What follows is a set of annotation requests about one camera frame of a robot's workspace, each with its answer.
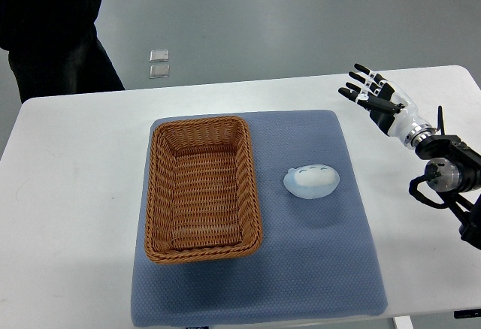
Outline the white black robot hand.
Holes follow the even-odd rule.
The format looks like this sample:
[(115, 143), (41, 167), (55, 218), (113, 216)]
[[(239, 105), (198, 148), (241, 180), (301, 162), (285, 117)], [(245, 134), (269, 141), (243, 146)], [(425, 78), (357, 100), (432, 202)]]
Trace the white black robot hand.
[(354, 69), (349, 72), (352, 81), (338, 92), (369, 112), (382, 133), (396, 137), (408, 149), (435, 133), (434, 126), (419, 116), (417, 106), (399, 86), (358, 63)]

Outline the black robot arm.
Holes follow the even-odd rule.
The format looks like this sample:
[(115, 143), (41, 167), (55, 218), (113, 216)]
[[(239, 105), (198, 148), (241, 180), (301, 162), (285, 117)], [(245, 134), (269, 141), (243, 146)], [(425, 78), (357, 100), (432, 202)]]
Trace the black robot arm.
[(415, 153), (426, 160), (424, 174), (410, 181), (409, 193), (434, 209), (449, 209), (460, 221), (461, 239), (480, 248), (480, 199), (465, 192), (480, 190), (480, 154), (456, 135), (446, 135), (443, 108), (437, 109), (436, 132), (415, 139)]

